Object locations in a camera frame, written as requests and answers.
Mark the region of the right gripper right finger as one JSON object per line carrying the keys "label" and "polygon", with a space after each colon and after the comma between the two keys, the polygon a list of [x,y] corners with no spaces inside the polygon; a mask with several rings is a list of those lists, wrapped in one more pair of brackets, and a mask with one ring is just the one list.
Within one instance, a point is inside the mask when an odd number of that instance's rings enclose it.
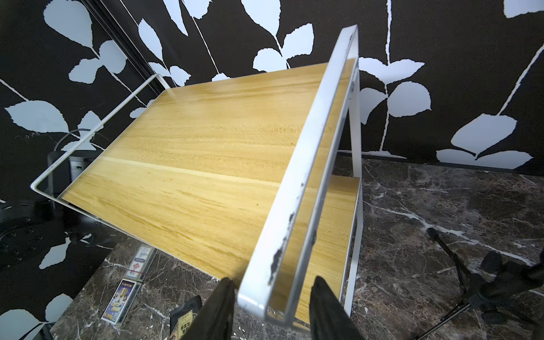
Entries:
{"label": "right gripper right finger", "polygon": [[309,310],[312,339],[364,340],[326,280],[321,276],[317,276],[314,280]]}

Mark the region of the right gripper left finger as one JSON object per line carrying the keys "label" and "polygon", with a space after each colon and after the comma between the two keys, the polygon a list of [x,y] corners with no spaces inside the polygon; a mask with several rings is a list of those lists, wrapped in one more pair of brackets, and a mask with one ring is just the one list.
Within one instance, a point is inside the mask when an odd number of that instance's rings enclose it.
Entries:
{"label": "right gripper left finger", "polygon": [[181,339],[231,339],[234,314],[235,285],[223,278]]}

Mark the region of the yellow label tea bag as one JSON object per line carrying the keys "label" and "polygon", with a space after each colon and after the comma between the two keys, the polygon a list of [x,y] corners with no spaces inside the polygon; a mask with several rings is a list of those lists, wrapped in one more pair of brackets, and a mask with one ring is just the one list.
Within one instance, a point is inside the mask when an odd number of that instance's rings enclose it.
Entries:
{"label": "yellow label tea bag", "polygon": [[181,339],[202,308],[201,296],[194,296],[169,313],[169,339]]}

